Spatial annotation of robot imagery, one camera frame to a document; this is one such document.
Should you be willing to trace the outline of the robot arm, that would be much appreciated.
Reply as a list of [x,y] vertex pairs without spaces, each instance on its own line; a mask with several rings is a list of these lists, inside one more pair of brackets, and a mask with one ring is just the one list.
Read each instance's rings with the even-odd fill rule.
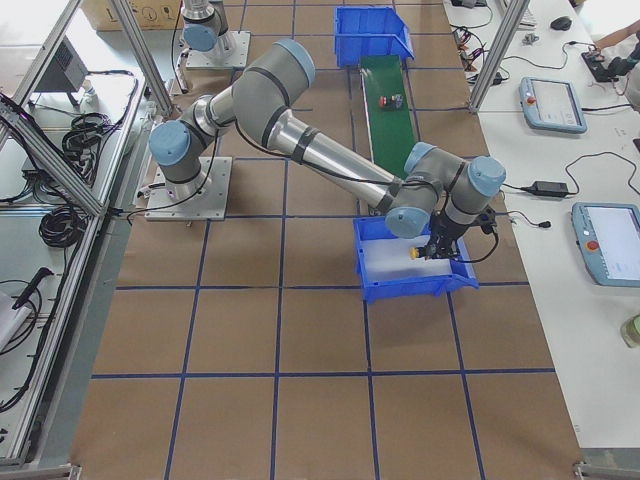
[[174,73],[179,91],[189,92],[191,85],[186,77],[188,63],[195,69],[228,69],[235,50],[235,40],[223,1],[184,1],[181,7],[184,48],[175,62]]
[[428,228],[428,243],[414,248],[415,258],[458,259],[457,241],[473,226],[497,234],[489,203],[506,178],[499,161],[465,160],[418,142],[399,178],[295,117],[291,106],[314,79],[313,60],[300,43],[274,42],[231,86],[198,98],[151,133],[149,148],[166,182],[201,188],[201,153],[236,127],[259,147],[316,170],[366,202],[384,215],[393,235],[412,239]]

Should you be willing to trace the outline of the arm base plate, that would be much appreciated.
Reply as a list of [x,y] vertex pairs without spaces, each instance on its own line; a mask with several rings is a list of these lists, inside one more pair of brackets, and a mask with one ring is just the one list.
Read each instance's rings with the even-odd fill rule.
[[189,45],[187,70],[242,70],[248,61],[249,31],[227,31],[212,43],[211,39]]
[[158,188],[149,191],[144,217],[148,221],[223,221],[233,165],[232,157],[200,157],[201,171],[184,184],[165,179],[156,168]]

